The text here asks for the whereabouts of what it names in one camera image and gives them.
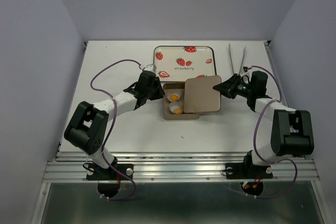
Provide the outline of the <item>orange cookie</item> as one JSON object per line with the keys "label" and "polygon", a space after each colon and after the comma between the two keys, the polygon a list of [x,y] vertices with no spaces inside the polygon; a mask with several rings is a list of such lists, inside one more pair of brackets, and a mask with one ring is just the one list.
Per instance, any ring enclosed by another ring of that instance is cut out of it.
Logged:
{"label": "orange cookie", "polygon": [[170,102],[177,102],[180,99],[180,96],[176,93],[170,94],[168,100]]}
{"label": "orange cookie", "polygon": [[181,109],[181,108],[174,109],[173,113],[174,114],[182,114],[183,113],[183,109]]}

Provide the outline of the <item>gold tin lid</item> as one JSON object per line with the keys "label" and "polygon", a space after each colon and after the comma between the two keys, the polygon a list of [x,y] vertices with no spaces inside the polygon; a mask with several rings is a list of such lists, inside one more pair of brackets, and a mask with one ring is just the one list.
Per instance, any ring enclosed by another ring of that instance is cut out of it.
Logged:
{"label": "gold tin lid", "polygon": [[213,86],[222,82],[220,76],[190,78],[185,81],[184,112],[218,112],[221,107],[221,94]]}

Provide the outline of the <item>metal serving tongs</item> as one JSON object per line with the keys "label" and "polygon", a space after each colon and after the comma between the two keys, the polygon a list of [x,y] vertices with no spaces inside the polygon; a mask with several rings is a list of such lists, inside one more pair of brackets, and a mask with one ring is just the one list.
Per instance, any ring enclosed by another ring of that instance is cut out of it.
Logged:
{"label": "metal serving tongs", "polygon": [[231,74],[242,74],[244,61],[246,58],[246,46],[243,48],[235,48],[232,44],[228,44],[228,60]]}

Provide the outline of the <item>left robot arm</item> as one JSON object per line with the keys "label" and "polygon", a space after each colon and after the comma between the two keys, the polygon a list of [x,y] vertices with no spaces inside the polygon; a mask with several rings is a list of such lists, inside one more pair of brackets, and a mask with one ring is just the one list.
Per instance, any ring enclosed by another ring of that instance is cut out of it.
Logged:
{"label": "left robot arm", "polygon": [[64,132],[64,138],[73,146],[84,151],[99,167],[99,173],[106,179],[117,172],[117,159],[106,148],[107,125],[126,112],[137,110],[148,100],[164,97],[159,77],[152,71],[144,70],[139,79],[116,97],[98,103],[83,101],[78,104]]}

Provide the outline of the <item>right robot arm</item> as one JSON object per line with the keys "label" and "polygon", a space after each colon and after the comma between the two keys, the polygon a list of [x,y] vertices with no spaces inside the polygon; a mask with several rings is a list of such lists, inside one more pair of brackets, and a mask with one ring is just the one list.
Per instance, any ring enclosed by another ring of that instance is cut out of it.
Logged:
{"label": "right robot arm", "polygon": [[263,118],[272,122],[269,143],[257,147],[258,130],[255,129],[253,149],[244,160],[225,164],[223,175],[227,179],[271,179],[273,165],[286,161],[289,155],[306,156],[314,150],[310,112],[289,108],[281,103],[281,98],[276,100],[268,96],[267,82],[271,76],[268,70],[257,67],[248,78],[236,73],[213,87],[226,98],[246,98],[248,107],[259,114],[257,126]]}

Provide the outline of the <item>gold square tin box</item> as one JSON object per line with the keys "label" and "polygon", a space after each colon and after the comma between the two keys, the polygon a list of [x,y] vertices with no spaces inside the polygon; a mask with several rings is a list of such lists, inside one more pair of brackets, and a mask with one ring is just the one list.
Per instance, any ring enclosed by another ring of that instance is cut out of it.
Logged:
{"label": "gold square tin box", "polygon": [[186,113],[184,111],[184,82],[165,83],[163,85],[165,92],[162,100],[162,115],[167,121],[177,120],[198,120],[200,117],[195,113]]}

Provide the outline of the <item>strawberry pattern tray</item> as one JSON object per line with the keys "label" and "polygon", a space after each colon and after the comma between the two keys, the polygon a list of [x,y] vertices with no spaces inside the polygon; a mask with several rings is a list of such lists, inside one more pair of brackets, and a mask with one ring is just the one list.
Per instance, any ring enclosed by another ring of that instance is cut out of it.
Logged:
{"label": "strawberry pattern tray", "polygon": [[216,75],[214,51],[208,46],[158,46],[153,63],[161,82]]}

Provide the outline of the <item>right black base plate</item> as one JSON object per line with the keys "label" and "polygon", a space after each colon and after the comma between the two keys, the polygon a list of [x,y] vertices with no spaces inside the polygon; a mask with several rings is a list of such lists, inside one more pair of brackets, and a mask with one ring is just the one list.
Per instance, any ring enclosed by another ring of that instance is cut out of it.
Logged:
{"label": "right black base plate", "polygon": [[242,191],[247,195],[258,197],[264,190],[263,179],[272,179],[270,166],[244,165],[243,163],[227,163],[222,171],[227,179],[240,180]]}

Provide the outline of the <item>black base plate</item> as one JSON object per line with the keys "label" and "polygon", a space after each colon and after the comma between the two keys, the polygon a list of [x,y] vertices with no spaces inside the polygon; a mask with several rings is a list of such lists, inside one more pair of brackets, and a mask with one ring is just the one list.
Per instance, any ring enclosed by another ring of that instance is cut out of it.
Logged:
{"label": "black base plate", "polygon": [[272,179],[270,166],[244,165],[243,163],[227,163],[222,171],[227,179],[240,180],[242,191],[247,195],[258,197],[264,190],[263,179]]}
{"label": "black base plate", "polygon": [[117,194],[121,189],[121,181],[129,181],[133,178],[134,165],[130,163],[116,164],[115,168],[123,177],[111,168],[103,169],[95,163],[84,163],[86,170],[86,180],[98,182],[97,190],[101,198],[107,200],[118,199]]}

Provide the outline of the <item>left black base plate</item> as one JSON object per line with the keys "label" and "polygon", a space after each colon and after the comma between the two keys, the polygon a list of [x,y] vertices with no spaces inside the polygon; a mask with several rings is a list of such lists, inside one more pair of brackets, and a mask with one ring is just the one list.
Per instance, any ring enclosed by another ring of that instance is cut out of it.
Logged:
{"label": "left black base plate", "polygon": [[84,163],[86,170],[86,180],[98,182],[97,190],[101,198],[107,200],[118,199],[117,194],[121,189],[121,181],[129,181],[133,178],[134,165],[130,163],[116,164],[115,168],[123,177],[111,168],[103,169],[95,163]]}

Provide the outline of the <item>aluminium rail frame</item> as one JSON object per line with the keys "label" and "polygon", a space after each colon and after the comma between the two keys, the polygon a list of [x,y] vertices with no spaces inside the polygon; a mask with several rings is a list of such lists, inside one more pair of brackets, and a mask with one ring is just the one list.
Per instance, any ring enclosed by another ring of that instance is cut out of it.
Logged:
{"label": "aluminium rail frame", "polygon": [[182,121],[191,128],[176,134],[165,129],[161,104],[134,116],[141,128],[155,127],[148,137],[122,136],[128,115],[117,122],[109,149],[120,163],[134,165],[137,190],[126,201],[107,202],[97,184],[86,179],[84,153],[65,141],[48,162],[33,214],[33,223],[334,223],[314,161],[295,158],[272,168],[265,191],[274,194],[297,181],[286,194],[273,199],[242,195],[238,182],[226,179],[227,162],[241,162],[252,148],[258,116],[244,101],[232,101],[219,115]]}

